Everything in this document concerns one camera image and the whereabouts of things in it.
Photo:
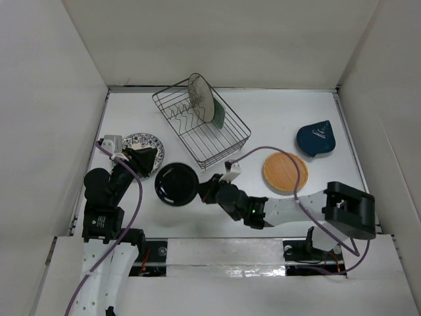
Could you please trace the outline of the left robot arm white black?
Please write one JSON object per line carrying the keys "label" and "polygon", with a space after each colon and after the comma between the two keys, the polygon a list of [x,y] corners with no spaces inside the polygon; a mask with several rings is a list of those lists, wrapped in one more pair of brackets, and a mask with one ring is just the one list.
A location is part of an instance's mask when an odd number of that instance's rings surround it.
{"label": "left robot arm white black", "polygon": [[82,273],[65,315],[118,315],[132,265],[148,254],[143,230],[132,228],[133,219],[122,225],[124,210],[119,203],[133,181],[151,174],[157,149],[111,153],[101,142],[95,145],[114,161],[114,167],[111,172],[92,169],[84,178]]}

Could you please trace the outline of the black round bowl plate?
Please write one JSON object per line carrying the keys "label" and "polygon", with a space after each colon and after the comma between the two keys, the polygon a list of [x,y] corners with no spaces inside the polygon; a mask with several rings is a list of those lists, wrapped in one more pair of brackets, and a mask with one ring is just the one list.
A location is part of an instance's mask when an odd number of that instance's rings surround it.
{"label": "black round bowl plate", "polygon": [[155,177],[155,192],[158,198],[174,207],[192,202],[198,187],[197,173],[184,163],[167,164]]}

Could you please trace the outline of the cream round plate tree drawing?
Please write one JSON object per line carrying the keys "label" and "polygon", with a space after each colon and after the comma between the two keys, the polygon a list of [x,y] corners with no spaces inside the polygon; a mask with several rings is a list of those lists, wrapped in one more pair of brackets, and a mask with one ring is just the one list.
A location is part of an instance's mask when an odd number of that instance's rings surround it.
{"label": "cream round plate tree drawing", "polygon": [[214,101],[207,81],[198,73],[193,73],[187,86],[190,104],[197,111],[203,122],[211,122],[214,118]]}

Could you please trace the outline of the dark blue leaf-shaped plate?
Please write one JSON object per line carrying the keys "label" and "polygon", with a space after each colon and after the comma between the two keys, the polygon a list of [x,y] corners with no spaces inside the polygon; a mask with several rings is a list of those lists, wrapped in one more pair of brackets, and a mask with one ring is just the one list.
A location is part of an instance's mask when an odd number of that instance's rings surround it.
{"label": "dark blue leaf-shaped plate", "polygon": [[310,157],[330,153],[336,147],[332,125],[328,120],[301,127],[295,139],[298,148]]}

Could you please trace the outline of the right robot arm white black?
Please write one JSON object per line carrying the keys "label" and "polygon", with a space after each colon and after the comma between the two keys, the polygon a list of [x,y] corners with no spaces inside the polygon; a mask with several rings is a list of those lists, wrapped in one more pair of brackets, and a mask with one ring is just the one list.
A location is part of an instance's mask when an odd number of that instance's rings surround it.
{"label": "right robot arm white black", "polygon": [[343,184],[329,182],[325,190],[289,199],[253,197],[215,174],[198,186],[201,201],[219,205],[234,221],[262,230],[287,223],[311,223],[304,251],[318,259],[346,240],[376,238],[375,198]]}

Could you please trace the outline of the orange woven bamboo round plate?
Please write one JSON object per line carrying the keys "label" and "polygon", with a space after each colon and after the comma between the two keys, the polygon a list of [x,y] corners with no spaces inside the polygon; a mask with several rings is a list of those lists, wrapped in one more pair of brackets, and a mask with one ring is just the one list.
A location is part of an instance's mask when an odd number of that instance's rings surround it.
{"label": "orange woven bamboo round plate", "polygon": [[273,153],[267,157],[262,168],[264,180],[268,186],[283,195],[292,195],[297,183],[299,169],[298,191],[307,183],[309,172],[305,162],[297,155],[289,153],[293,161],[284,153]]}

